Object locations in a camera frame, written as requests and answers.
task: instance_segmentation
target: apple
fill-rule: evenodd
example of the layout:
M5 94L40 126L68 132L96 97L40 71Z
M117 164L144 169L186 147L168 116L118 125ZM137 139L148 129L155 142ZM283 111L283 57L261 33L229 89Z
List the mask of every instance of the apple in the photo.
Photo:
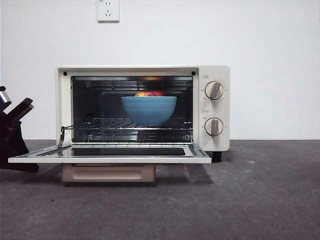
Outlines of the apple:
M140 91L134 95L135 97L153 97L153 96L165 96L162 91Z

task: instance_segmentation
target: electrical socket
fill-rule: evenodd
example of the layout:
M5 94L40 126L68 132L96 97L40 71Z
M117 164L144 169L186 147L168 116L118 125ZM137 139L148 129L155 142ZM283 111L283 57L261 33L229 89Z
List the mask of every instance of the electrical socket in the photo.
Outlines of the electrical socket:
M96 0L98 23L117 23L120 20L120 0Z

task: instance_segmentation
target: white knob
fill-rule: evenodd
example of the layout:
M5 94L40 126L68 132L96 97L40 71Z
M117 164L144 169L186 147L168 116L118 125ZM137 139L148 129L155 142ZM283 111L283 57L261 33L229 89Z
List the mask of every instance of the white knob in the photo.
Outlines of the white knob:
M217 118L210 118L204 124L204 129L210 136L218 136L224 128L223 123Z
M222 84L218 81L209 82L204 89L205 95L211 100L217 100L221 98L224 93L224 88Z

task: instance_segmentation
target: toaster oven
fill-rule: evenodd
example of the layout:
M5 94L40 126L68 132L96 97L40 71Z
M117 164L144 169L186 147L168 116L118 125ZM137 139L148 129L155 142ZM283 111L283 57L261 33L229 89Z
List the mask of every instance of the toaster oven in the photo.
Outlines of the toaster oven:
M171 117L139 125L121 97L176 97ZM61 163L66 182L154 181L155 164L219 162L229 149L230 69L195 66L59 66L56 145L10 163Z

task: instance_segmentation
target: glass oven door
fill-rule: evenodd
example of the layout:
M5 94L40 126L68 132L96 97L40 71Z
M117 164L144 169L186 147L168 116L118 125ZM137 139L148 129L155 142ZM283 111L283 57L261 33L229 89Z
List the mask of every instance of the glass oven door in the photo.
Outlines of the glass oven door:
M73 144L51 146L10 157L9 163L63 164L208 164L211 157L187 144Z

